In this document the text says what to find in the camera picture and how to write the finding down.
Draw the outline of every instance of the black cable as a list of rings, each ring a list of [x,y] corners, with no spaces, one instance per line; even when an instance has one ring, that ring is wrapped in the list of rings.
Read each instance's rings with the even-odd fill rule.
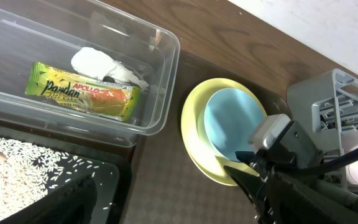
[[[293,170],[281,169],[279,167],[276,167],[275,171],[284,172],[289,175],[320,175],[338,170],[355,161],[358,161],[358,148],[333,161],[329,161],[316,167]]]

